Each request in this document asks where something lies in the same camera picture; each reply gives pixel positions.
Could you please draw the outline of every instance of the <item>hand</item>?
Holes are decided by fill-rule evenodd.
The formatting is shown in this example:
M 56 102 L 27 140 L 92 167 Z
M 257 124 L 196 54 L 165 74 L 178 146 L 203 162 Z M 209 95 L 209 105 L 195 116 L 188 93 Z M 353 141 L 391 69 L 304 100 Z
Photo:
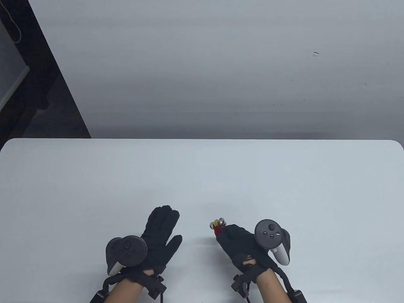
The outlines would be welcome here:
M 161 274 L 182 242 L 182 236 L 174 236 L 167 244 L 178 221 L 179 213 L 170 206 L 156 207 L 149 216 L 141 238 L 147 245 L 145 260 L 134 267 L 122 268 L 121 273 L 131 280 L 139 272 L 151 269 L 153 274 Z
M 245 272 L 255 259 L 263 272 L 278 265 L 268 256 L 268 250 L 262 248 L 254 235 L 235 224 L 223 228 L 223 233 L 217 235 L 216 240 L 230 257 L 234 266 Z

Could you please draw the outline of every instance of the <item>gray wall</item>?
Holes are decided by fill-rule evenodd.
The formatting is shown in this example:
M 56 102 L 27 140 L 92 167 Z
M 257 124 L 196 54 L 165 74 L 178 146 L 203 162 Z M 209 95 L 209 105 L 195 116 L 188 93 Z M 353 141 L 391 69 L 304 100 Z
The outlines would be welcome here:
M 404 142 L 402 0 L 30 2 L 93 137 Z
M 29 68 L 0 21 L 0 110 L 28 71 Z

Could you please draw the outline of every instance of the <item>wrist mount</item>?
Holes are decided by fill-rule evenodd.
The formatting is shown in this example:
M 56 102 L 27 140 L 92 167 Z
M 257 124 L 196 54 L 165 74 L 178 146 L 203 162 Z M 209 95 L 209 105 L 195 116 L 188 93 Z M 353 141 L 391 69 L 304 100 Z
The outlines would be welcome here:
M 293 289 L 287 275 L 282 269 L 280 269 L 279 267 L 271 269 L 282 278 L 286 292 L 292 303 L 307 303 L 306 299 L 303 296 L 303 293 L 300 290 Z M 255 283 L 257 277 L 264 271 L 265 270 L 263 270 L 263 268 L 258 264 L 251 266 L 244 274 L 236 275 L 233 278 L 234 283 L 231 285 L 231 288 L 233 288 L 234 291 L 238 292 L 241 297 L 247 299 L 247 302 L 250 303 L 250 300 L 248 299 L 250 283 Z
M 97 291 L 90 303 L 103 303 L 109 295 L 109 286 L 119 283 L 124 279 L 125 277 L 122 274 L 116 274 L 115 276 L 106 278 L 103 283 L 102 289 Z M 163 302 L 163 293 L 167 289 L 167 287 L 161 283 L 164 281 L 164 279 L 158 274 L 148 276 L 143 271 L 141 271 L 128 279 L 147 288 L 147 290 L 149 291 L 148 295 L 153 300 L 156 300 L 156 298 L 160 295 L 160 302 Z

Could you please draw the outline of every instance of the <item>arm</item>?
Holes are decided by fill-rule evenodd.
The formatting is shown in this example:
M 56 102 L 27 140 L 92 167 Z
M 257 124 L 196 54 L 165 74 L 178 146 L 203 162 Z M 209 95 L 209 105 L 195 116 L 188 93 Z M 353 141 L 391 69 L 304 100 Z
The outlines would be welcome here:
M 144 273 L 150 276 L 154 271 L 145 270 Z M 135 303 L 142 289 L 143 286 L 140 284 L 124 279 L 115 285 L 114 289 L 105 300 L 105 303 Z
M 255 259 L 244 261 L 243 264 L 256 264 Z M 292 303 L 272 269 L 267 269 L 257 277 L 257 286 L 264 303 Z

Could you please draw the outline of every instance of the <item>black cable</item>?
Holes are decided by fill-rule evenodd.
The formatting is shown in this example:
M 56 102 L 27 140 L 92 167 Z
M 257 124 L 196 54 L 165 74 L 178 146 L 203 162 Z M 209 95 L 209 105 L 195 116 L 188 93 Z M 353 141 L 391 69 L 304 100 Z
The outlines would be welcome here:
M 247 284 L 247 291 L 250 292 L 250 283 Z

